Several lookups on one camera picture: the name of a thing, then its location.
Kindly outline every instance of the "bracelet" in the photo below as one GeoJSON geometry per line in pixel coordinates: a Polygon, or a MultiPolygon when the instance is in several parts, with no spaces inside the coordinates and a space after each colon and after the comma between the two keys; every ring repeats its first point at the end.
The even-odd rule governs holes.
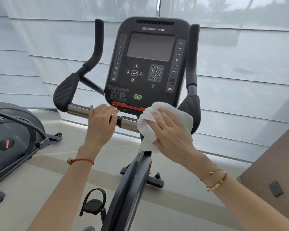
{"type": "Polygon", "coordinates": [[[225,181],[226,177],[227,177],[227,172],[225,170],[223,170],[225,175],[224,177],[218,182],[216,183],[214,186],[212,187],[206,187],[206,191],[212,191],[212,190],[215,190],[217,187],[219,187],[221,184],[223,184],[223,182],[225,181]]]}
{"type": "Polygon", "coordinates": [[[79,160],[86,160],[86,161],[91,162],[92,165],[94,165],[94,161],[93,161],[93,160],[91,160],[91,159],[85,159],[85,158],[82,158],[82,159],[68,158],[66,162],[67,162],[68,164],[72,164],[73,162],[79,161],[79,160]]]}
{"type": "Polygon", "coordinates": [[[214,172],[220,171],[222,169],[217,169],[215,171],[210,171],[209,174],[207,176],[212,176],[214,174],[214,172]]]}

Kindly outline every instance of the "air vent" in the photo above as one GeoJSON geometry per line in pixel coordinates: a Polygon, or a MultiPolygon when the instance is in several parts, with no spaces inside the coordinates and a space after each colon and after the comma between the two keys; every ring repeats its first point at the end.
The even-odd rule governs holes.
{"type": "Polygon", "coordinates": [[[166,22],[166,21],[152,21],[152,20],[140,20],[138,19],[136,23],[143,24],[154,24],[154,25],[174,25],[174,22],[166,22]]]}

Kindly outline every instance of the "gold bracelet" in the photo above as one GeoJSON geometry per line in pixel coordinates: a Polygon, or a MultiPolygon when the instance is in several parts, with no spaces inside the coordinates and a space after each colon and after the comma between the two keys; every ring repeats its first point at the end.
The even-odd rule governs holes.
{"type": "Polygon", "coordinates": [[[215,190],[217,187],[219,187],[221,184],[223,184],[223,182],[225,181],[226,177],[227,177],[227,172],[225,170],[223,170],[225,175],[224,177],[218,182],[216,183],[214,186],[212,187],[206,187],[206,191],[212,191],[212,190],[215,190]]]}
{"type": "MultiPolygon", "coordinates": [[[[220,170],[223,171],[222,169],[217,169],[217,170],[214,170],[214,171],[212,170],[212,171],[209,172],[209,174],[207,176],[212,176],[214,174],[214,172],[217,172],[217,171],[220,171],[220,170]]],[[[203,178],[199,178],[199,180],[203,181],[203,179],[206,178],[207,176],[204,176],[203,178]]]]}

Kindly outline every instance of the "elliptical machine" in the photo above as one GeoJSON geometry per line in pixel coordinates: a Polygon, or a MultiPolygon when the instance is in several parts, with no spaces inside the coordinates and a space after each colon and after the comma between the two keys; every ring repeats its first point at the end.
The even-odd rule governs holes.
{"type": "MultiPolygon", "coordinates": [[[[135,115],[156,101],[166,102],[193,117],[193,134],[200,125],[200,100],[197,96],[196,61],[200,26],[190,25],[181,19],[131,17],[120,26],[109,66],[105,89],[85,74],[100,61],[104,44],[104,22],[95,20],[95,46],[91,58],[68,76],[55,90],[53,100],[62,112],[88,118],[89,107],[73,104],[73,96],[79,82],[103,95],[106,101],[121,112],[135,115]],[[183,79],[186,80],[187,96],[178,106],[183,79]]],[[[117,126],[137,132],[137,119],[119,116],[117,126]]],[[[139,152],[120,174],[123,175],[112,202],[106,212],[106,193],[103,189],[91,190],[81,209],[102,219],[101,231],[129,231],[145,185],[163,188],[160,173],[149,176],[152,152],[139,152]],[[88,197],[99,190],[103,202],[88,197]]],[[[86,227],[83,231],[94,231],[86,227]]]]}
{"type": "MultiPolygon", "coordinates": [[[[46,134],[41,121],[29,110],[0,102],[0,182],[39,149],[61,140],[62,133],[46,134]]],[[[4,197],[0,191],[0,202],[4,197]]]]}

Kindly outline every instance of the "green start button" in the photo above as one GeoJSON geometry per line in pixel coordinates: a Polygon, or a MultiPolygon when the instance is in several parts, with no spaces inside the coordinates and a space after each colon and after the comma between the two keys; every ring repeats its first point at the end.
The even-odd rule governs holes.
{"type": "Polygon", "coordinates": [[[136,99],[136,100],[141,100],[141,99],[142,99],[142,96],[135,94],[135,95],[134,95],[134,99],[136,99]]]}

